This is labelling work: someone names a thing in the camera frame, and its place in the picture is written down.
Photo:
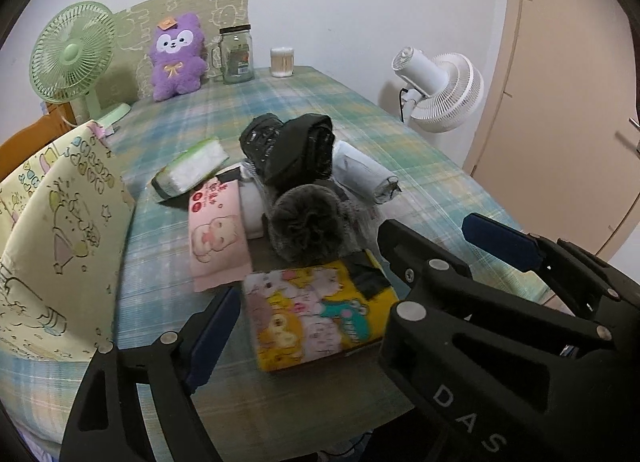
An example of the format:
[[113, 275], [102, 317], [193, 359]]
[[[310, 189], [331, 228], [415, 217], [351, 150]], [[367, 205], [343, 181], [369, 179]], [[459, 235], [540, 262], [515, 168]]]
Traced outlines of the white plastic bag roll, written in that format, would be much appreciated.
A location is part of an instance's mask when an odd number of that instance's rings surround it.
[[381, 205], [401, 193], [398, 177], [346, 141], [334, 144], [333, 177], [360, 199]]

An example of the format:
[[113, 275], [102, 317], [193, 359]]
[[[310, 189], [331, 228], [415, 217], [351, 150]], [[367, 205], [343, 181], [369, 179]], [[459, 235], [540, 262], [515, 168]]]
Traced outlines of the glass mason jar mug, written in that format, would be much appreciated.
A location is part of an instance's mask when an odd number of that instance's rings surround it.
[[221, 28], [217, 44], [224, 84], [240, 84], [254, 78], [253, 40], [249, 23]]

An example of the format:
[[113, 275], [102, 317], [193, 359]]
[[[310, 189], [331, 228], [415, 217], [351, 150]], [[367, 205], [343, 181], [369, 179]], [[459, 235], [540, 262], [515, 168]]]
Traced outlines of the pink baby wipes pack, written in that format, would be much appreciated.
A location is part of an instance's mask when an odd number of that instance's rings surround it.
[[188, 223], [195, 292], [242, 282], [253, 271], [237, 180], [200, 185], [190, 196]]

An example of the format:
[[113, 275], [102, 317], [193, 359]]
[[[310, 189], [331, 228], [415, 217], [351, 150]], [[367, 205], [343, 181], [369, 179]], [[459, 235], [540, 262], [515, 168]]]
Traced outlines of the black plastic bag roll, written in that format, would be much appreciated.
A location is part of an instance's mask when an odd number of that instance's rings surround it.
[[259, 115], [239, 138], [258, 178], [277, 192], [329, 179], [334, 142], [332, 118], [317, 113], [288, 121], [273, 113]]

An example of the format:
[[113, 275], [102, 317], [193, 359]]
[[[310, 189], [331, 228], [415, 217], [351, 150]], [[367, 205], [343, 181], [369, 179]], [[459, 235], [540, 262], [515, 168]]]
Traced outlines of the green white tissue pack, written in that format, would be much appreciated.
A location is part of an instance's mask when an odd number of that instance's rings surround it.
[[229, 155], [217, 137], [206, 138], [186, 149], [161, 168], [150, 186], [158, 202], [182, 196], [224, 165]]

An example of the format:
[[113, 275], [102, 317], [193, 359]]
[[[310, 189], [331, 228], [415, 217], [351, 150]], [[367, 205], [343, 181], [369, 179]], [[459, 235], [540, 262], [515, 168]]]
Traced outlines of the yellow cartoon tissue pack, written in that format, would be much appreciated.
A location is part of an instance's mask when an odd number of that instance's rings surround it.
[[243, 292], [257, 364], [265, 372], [380, 340], [398, 302], [368, 250], [321, 266], [250, 274]]

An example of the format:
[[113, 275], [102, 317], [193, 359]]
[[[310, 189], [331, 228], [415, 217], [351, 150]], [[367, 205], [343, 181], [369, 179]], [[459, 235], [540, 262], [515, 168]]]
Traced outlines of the cartoon print fabric storage box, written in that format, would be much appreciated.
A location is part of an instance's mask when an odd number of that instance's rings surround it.
[[135, 206], [94, 121], [2, 180], [2, 349], [29, 360], [87, 361], [111, 341]]

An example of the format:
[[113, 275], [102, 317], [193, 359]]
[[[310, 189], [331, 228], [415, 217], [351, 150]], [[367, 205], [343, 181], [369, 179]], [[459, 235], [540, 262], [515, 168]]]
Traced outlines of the purple plush toy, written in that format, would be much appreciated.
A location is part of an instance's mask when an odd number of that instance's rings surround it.
[[200, 18], [195, 12], [167, 17], [157, 23], [149, 51], [152, 97], [156, 102], [201, 88], [207, 70], [204, 40]]

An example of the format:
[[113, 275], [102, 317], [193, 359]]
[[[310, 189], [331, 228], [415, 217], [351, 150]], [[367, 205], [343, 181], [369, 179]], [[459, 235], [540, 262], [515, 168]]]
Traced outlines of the cotton swab container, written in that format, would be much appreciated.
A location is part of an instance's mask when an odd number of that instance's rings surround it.
[[270, 49], [270, 73], [275, 78], [289, 78], [294, 72], [295, 52], [293, 47]]

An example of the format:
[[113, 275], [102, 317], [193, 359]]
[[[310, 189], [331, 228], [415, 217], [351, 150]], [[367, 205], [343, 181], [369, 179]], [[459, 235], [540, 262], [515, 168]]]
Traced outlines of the green desk fan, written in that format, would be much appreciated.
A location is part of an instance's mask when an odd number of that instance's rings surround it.
[[29, 59], [32, 89], [49, 104], [82, 101], [88, 118], [111, 126], [131, 107], [126, 102], [101, 106], [96, 84], [111, 65], [116, 26], [111, 9], [87, 0], [59, 11], [40, 32]]

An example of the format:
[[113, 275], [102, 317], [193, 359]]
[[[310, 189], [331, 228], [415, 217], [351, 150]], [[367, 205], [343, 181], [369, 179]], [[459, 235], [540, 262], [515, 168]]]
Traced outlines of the green patterned backboard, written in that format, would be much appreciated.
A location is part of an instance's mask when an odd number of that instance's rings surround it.
[[187, 12], [198, 15], [205, 35], [205, 81], [221, 79], [219, 30], [248, 22], [248, 0], [147, 0], [115, 14], [116, 40], [113, 59], [98, 81], [96, 94], [106, 106], [133, 104], [152, 95], [152, 63], [149, 50], [157, 23]]

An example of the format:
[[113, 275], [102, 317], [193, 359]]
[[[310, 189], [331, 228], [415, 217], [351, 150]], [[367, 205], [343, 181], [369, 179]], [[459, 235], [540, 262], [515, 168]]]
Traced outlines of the beige door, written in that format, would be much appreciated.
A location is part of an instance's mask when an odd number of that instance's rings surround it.
[[526, 231], [612, 257], [637, 226], [631, 27], [617, 0], [518, 0], [474, 178]]

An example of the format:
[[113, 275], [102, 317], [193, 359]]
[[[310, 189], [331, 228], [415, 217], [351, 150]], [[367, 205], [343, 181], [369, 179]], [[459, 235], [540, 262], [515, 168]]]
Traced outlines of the plaid tablecloth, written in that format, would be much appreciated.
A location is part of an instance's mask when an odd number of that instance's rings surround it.
[[300, 66], [137, 102], [102, 137], [86, 123], [43, 144], [1, 186], [1, 401], [57, 452], [101, 348], [180, 329], [218, 286], [284, 270], [250, 293], [194, 395], [227, 461], [279, 461], [407, 412], [378, 365], [389, 278], [361, 295], [342, 258], [397, 219], [475, 280], [539, 302], [547, 289], [464, 240], [462, 220], [506, 211], [416, 132]]

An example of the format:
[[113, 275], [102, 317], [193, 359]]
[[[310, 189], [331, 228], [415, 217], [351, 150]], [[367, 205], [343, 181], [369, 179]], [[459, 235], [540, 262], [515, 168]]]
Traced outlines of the grey fluffy earmuff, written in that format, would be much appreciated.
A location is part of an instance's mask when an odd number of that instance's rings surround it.
[[380, 220], [377, 208], [332, 180], [288, 190], [262, 216], [274, 252], [295, 266], [325, 264], [370, 248]]

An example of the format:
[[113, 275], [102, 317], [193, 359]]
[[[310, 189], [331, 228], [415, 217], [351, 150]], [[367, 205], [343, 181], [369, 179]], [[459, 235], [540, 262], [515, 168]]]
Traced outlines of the white clip fan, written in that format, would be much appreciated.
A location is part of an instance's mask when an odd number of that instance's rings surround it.
[[402, 48], [392, 70], [406, 86], [399, 94], [400, 119], [427, 133], [441, 134], [463, 125], [484, 96], [484, 78], [471, 60], [457, 52], [428, 58]]

